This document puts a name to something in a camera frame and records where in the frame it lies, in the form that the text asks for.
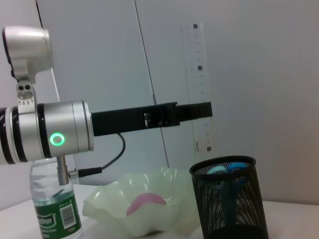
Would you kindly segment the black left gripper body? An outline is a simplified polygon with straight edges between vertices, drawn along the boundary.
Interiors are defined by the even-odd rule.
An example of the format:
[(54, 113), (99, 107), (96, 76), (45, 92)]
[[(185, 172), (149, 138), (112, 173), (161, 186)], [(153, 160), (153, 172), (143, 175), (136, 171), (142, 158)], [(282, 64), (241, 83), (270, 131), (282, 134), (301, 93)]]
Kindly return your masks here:
[(95, 136), (180, 125), (177, 103), (91, 114)]

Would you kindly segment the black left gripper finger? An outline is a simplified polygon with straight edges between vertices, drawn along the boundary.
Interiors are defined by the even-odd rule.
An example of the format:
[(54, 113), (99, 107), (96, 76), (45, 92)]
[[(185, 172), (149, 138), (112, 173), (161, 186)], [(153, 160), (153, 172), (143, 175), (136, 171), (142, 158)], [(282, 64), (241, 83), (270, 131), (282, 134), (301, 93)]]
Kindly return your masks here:
[(190, 121), (202, 118), (212, 117), (211, 102), (196, 103), (189, 105), (177, 105), (176, 106), (177, 120)]

